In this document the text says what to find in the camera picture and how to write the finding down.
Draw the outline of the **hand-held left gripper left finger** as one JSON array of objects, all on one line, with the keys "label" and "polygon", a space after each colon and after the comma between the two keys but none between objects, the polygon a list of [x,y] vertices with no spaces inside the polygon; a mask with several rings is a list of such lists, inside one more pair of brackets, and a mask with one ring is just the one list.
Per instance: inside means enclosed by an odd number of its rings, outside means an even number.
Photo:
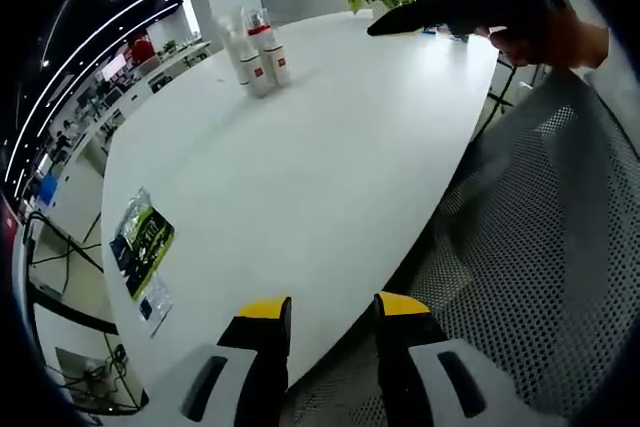
[{"label": "hand-held left gripper left finger", "polygon": [[276,426],[288,387],[292,300],[240,308],[214,345],[195,348],[164,376],[166,426]]}]

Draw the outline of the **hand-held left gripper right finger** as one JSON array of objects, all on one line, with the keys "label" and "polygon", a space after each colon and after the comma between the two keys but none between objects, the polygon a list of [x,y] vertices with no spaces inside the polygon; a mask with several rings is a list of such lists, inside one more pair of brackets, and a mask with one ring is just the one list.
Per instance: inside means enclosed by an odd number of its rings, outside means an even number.
[{"label": "hand-held left gripper right finger", "polygon": [[429,307],[374,296],[378,384],[391,426],[547,426],[511,377],[462,339],[450,340]]}]

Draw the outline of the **person's right hand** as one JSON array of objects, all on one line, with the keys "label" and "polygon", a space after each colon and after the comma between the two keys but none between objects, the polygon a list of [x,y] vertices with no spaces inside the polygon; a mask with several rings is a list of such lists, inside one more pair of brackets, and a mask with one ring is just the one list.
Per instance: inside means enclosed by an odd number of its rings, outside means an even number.
[{"label": "person's right hand", "polygon": [[531,40],[514,27],[479,29],[512,65],[546,64],[557,69],[598,68],[608,57],[609,30],[583,21],[571,0],[561,9],[547,12],[539,21],[539,33]]}]

